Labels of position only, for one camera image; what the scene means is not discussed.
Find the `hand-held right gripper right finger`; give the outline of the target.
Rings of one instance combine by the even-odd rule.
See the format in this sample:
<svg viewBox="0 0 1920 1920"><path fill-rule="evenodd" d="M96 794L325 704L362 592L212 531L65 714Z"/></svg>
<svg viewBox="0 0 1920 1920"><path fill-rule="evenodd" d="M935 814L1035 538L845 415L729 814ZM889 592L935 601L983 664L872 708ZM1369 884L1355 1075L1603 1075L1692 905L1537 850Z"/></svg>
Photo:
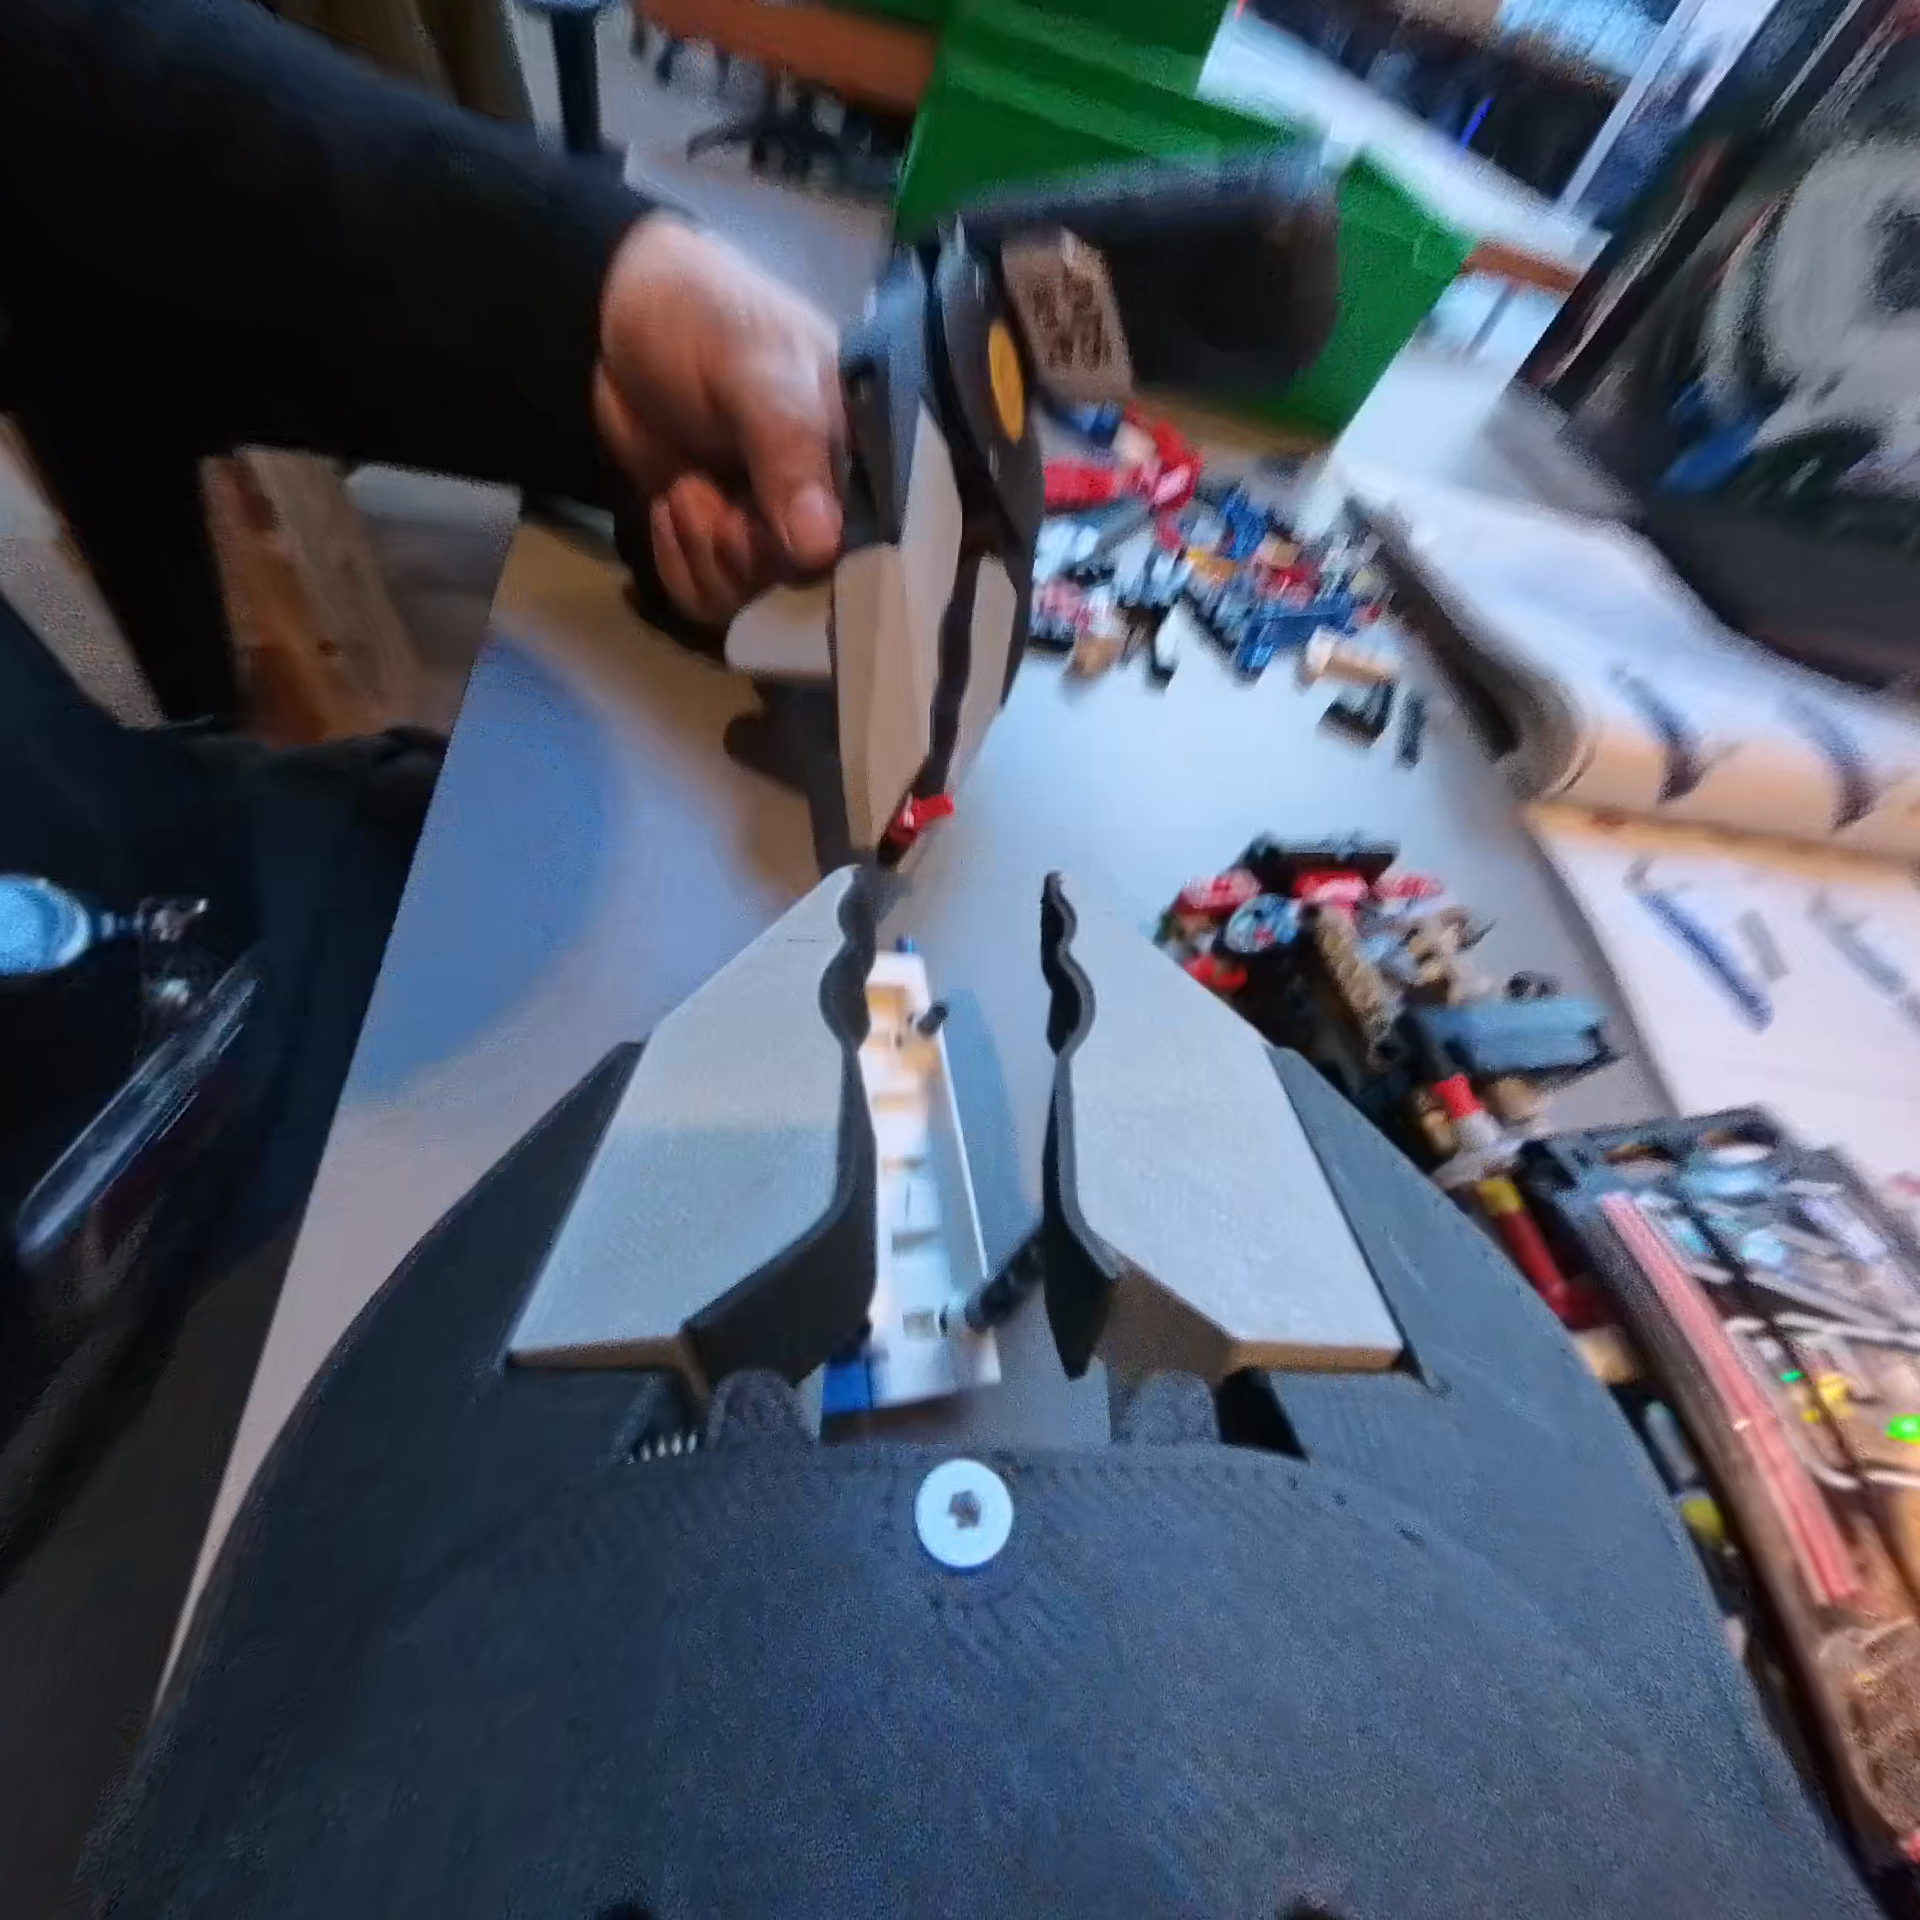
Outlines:
<svg viewBox="0 0 1920 1920"><path fill-rule="evenodd" d="M1042 1308L1063 1372L1379 1375L1402 1330L1280 1054L1050 871Z"/></svg>

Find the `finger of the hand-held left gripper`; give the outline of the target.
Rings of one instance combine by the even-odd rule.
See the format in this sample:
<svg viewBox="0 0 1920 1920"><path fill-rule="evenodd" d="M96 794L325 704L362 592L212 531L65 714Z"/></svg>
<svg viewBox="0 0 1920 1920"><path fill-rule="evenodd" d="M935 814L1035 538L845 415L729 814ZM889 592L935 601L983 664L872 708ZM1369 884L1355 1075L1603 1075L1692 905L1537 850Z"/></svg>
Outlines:
<svg viewBox="0 0 1920 1920"><path fill-rule="evenodd" d="M852 542L832 582L832 682L852 858L892 867L899 810L942 792L970 755L969 624L980 557L947 435L917 424L893 538Z"/></svg>
<svg viewBox="0 0 1920 1920"><path fill-rule="evenodd" d="M935 625L925 794L956 798L1025 651L1035 541L1000 518L965 518Z"/></svg>

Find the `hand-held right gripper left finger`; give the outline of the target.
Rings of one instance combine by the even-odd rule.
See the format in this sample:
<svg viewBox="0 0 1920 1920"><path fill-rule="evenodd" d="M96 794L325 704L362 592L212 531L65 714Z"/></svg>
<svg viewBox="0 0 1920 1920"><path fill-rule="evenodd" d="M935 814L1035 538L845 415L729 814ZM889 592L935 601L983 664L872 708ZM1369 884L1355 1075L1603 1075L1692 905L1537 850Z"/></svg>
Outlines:
<svg viewBox="0 0 1920 1920"><path fill-rule="evenodd" d="M872 881L822 878L636 1048L516 1314L516 1365L653 1368L705 1398L735 1375L796 1387L862 1330Z"/></svg>

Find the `blue white brick assembly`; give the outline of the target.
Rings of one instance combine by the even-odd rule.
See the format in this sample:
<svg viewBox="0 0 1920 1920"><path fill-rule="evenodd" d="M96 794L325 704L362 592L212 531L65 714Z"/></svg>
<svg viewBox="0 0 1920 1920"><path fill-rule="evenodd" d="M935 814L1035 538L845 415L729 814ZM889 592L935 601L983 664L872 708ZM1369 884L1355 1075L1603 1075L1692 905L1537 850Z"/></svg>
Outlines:
<svg viewBox="0 0 1920 1920"><path fill-rule="evenodd" d="M917 944L865 978L857 1062L876 1145L875 1281L852 1344L819 1372L829 1437L947 1414L1003 1384L1003 1341L1036 1291L1036 1237L990 1260L947 1057L947 997Z"/></svg>

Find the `person's left forearm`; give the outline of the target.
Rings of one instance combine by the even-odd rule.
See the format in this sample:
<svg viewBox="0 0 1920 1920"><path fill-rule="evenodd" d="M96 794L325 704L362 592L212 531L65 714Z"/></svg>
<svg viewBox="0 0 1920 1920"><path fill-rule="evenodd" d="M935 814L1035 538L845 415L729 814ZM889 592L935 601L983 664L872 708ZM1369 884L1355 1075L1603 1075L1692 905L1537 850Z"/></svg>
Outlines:
<svg viewBox="0 0 1920 1920"><path fill-rule="evenodd" d="M3 5L3 395L607 508L599 297L650 212L253 2Z"/></svg>

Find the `grey desk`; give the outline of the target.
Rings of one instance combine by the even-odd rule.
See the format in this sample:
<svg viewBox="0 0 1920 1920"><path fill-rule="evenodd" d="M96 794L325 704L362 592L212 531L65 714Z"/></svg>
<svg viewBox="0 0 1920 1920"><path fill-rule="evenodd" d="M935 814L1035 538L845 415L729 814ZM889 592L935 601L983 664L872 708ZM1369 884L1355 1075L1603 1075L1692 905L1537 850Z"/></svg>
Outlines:
<svg viewBox="0 0 1920 1920"><path fill-rule="evenodd" d="M640 1040L816 881L800 800L723 755L746 690L642 637L612 564L515 541L320 1177L189 1577L172 1671L305 1384L417 1241L615 1047ZM1493 921L1490 958L1623 1004L1452 700L1422 760L1322 732L1307 695L1206 654L1155 695L1019 672L956 818L885 932L950 1000L947 1061L990 1262L1039 1218L1050 1082L1039 885L1133 922L1259 832L1379 835Z"/></svg>

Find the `person's left hand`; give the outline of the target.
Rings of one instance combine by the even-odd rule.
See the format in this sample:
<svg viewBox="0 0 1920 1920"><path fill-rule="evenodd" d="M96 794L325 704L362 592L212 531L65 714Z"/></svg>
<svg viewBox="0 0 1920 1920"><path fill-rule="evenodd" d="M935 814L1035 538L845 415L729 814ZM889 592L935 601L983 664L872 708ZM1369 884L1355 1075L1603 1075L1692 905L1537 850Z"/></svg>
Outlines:
<svg viewBox="0 0 1920 1920"><path fill-rule="evenodd" d="M707 628L832 568L843 542L839 328L670 212L599 297L593 425L633 484L666 601Z"/></svg>

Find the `green storage bin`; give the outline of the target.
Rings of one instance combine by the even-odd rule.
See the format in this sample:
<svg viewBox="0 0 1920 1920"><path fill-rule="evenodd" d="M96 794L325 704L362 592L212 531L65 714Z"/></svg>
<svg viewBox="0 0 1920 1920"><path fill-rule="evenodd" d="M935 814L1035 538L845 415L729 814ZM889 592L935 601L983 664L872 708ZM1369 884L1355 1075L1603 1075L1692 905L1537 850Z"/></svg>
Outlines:
<svg viewBox="0 0 1920 1920"><path fill-rule="evenodd" d="M1149 158L1316 150L1336 180L1336 321L1286 390L1240 398L1246 421L1325 441L1357 412L1460 277L1473 234L1395 158L1297 108L1196 91L1196 67L1025 2L956 2L935 54L893 187L892 228L917 237L989 190L1047 184Z"/></svg>

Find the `pile of loose brick pieces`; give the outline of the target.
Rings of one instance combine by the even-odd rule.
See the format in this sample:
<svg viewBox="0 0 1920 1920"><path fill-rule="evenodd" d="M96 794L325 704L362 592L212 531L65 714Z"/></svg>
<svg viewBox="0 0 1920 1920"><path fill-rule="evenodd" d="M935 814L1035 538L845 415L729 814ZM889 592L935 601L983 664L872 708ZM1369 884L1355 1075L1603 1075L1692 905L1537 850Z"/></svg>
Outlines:
<svg viewBox="0 0 1920 1920"><path fill-rule="evenodd" d="M1136 664L1166 690L1199 645L1235 682L1325 690L1322 728L1422 760L1430 697L1402 661L1379 541L1350 514L1299 521L1297 455L1225 467L1133 404L1050 424L1027 651L1079 680Z"/></svg>

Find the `toy brick car model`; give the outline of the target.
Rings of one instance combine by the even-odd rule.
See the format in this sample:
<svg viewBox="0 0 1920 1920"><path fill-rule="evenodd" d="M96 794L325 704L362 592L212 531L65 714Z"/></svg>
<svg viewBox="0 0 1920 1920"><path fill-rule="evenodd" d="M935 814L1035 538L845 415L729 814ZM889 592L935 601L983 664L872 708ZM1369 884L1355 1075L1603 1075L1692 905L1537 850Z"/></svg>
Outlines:
<svg viewBox="0 0 1920 1920"><path fill-rule="evenodd" d="M1370 841L1252 841L1156 947L1295 1048L1499 1247L1609 1387L1733 1655L1917 1910L1917 1200L1762 1108L1547 1135L1613 1062L1547 975Z"/></svg>

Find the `red badge in clear holder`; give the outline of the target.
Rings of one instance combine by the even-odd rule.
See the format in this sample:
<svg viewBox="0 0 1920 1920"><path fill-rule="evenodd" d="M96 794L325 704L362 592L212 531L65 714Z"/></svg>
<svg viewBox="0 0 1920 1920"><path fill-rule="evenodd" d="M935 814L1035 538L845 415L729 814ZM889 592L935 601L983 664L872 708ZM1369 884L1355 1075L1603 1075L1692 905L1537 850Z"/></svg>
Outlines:
<svg viewBox="0 0 1920 1920"><path fill-rule="evenodd" d="M239 1100L259 978L252 955L206 944L212 900L159 895L107 910L45 878L3 878L3 991L79 985L130 958L129 1067L15 1212L15 1257L33 1285L79 1300L123 1282L153 1237L166 1187Z"/></svg>

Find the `person's legs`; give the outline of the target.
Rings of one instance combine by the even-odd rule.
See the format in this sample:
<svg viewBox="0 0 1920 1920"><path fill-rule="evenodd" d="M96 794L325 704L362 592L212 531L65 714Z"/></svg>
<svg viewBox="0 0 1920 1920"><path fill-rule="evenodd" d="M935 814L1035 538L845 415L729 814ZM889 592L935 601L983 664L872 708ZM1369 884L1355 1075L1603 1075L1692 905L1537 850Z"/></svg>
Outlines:
<svg viewBox="0 0 1920 1920"><path fill-rule="evenodd" d="M126 1281L92 1300L33 1285L10 1228L129 1067L130 958L3 991L3 1577L130 1422L193 1300L283 1272L440 765L442 742L405 728L295 751L130 728L3 610L3 874L112 911L206 898L206 944L252 955L259 978L226 1130L166 1187Z"/></svg>

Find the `printed toy box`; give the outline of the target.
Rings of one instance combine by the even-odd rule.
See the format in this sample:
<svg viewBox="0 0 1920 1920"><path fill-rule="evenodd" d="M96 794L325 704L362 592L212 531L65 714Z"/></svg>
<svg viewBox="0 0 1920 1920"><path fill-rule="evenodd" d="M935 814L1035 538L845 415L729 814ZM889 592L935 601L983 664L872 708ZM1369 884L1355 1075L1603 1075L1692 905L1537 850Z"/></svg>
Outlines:
<svg viewBox="0 0 1920 1920"><path fill-rule="evenodd" d="M1917 5L1783 2L1519 381L1725 624L1917 691Z"/></svg>

